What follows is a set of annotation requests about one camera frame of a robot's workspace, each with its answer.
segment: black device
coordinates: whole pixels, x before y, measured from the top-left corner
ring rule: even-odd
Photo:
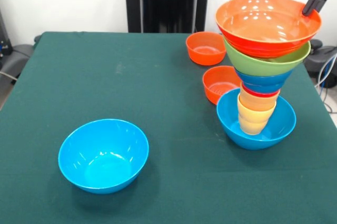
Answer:
[[[207,0],[126,0],[129,32],[204,31]]]

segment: light blue bowl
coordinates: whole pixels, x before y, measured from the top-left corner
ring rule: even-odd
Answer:
[[[248,89],[261,94],[269,94],[281,89],[293,70],[283,74],[266,77],[247,75],[240,73],[236,69],[235,71]]]
[[[135,125],[117,119],[85,124],[61,145],[58,166],[63,176],[94,194],[110,194],[128,186],[148,157],[148,141]]]
[[[291,105],[281,96],[277,98],[274,113],[260,134],[247,135],[240,129],[237,110],[237,96],[240,89],[224,94],[217,106],[217,116],[229,138],[244,149],[269,148],[282,141],[296,125],[296,114]]]

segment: table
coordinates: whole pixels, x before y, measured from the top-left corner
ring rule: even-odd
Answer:
[[[1,224],[337,223],[337,130],[303,65],[281,92],[293,133],[248,151],[226,137],[186,37],[43,34],[0,112]],[[101,118],[150,143],[137,180],[112,195],[77,189],[57,165],[66,136]]]

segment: cable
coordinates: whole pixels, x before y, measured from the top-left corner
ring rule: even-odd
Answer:
[[[11,76],[11,75],[7,74],[7,73],[0,72],[0,74],[1,74],[1,75],[4,75],[4,76],[6,76],[7,78],[10,78],[10,79],[12,79],[12,80],[15,80],[15,81],[17,81],[17,78],[15,78],[15,77],[13,77],[13,76]]]
[[[326,80],[326,78],[328,77],[328,75],[329,75],[330,72],[332,71],[332,68],[333,68],[333,66],[334,66],[334,64],[335,64],[336,59],[337,59],[337,54],[331,56],[331,57],[329,58],[329,60],[327,60],[327,61],[324,63],[324,65],[322,66],[322,68],[321,68],[321,70],[320,70],[320,73],[319,73],[319,75],[318,75],[318,83],[315,85],[315,87],[318,87],[320,84],[323,83],[323,81]],[[332,60],[332,64],[330,65],[327,74],[324,76],[323,79],[321,79],[323,70],[325,69],[325,67],[327,66],[327,64],[328,64],[331,60]]]
[[[20,52],[19,50],[16,50],[16,49],[13,49],[14,52],[18,52],[22,55],[25,55],[26,57],[30,57],[30,55],[26,54],[26,53],[23,53],[23,52]]]
[[[328,105],[327,103],[324,103],[327,107],[328,107],[328,109],[330,110],[330,111],[328,111],[329,112],[329,114],[330,113],[332,113],[332,108],[330,107],[330,105]]]
[[[328,72],[329,63],[330,63],[330,61],[328,62],[328,65],[327,65],[326,68],[325,68],[325,72],[324,72],[324,75],[325,75],[325,76],[326,76],[326,74],[327,74],[327,72]],[[322,95],[322,92],[323,92],[323,89],[324,89],[324,84],[325,84],[325,81],[323,81],[322,88],[321,88],[321,91],[320,91],[320,96]],[[326,96],[327,96],[327,93],[328,93],[328,89],[326,88],[325,98],[326,98]]]

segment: bowl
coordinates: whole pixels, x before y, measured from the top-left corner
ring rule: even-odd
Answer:
[[[58,166],[63,176],[79,188],[109,194],[128,186],[147,157],[147,138],[137,126],[102,119],[82,125],[64,140]]]
[[[300,49],[278,58],[254,58],[234,49],[225,39],[227,55],[234,67],[241,73],[252,76],[274,76],[289,72],[310,53],[310,42]]]
[[[226,65],[215,66],[207,70],[202,77],[202,82],[207,99],[215,105],[221,95],[239,88],[241,84],[234,67]]]
[[[281,96],[277,98],[277,105],[267,125],[258,135],[244,133],[239,124],[237,96],[240,90],[235,89],[224,94],[216,107],[217,116],[228,137],[244,149],[265,149],[282,141],[294,129],[296,115],[291,105]]]
[[[247,75],[239,72],[238,70],[235,71],[242,80],[244,86],[246,86],[249,90],[260,94],[269,94],[280,90],[292,72],[292,70],[290,70],[286,73],[262,77]]]
[[[196,32],[186,39],[190,59],[199,65],[216,65],[226,54],[223,38],[215,32]]]
[[[241,94],[237,96],[240,128],[248,135],[257,135],[262,131],[270,116],[273,114],[276,102],[274,102],[273,107],[268,110],[256,111],[242,104],[240,95]]]
[[[266,111],[275,106],[280,90],[276,93],[269,94],[269,96],[256,96],[249,92],[244,85],[241,84],[239,100],[243,106],[254,111]]]
[[[216,23],[228,42],[253,57],[275,58],[296,51],[320,29],[317,11],[302,15],[294,0],[231,0],[216,12]]]

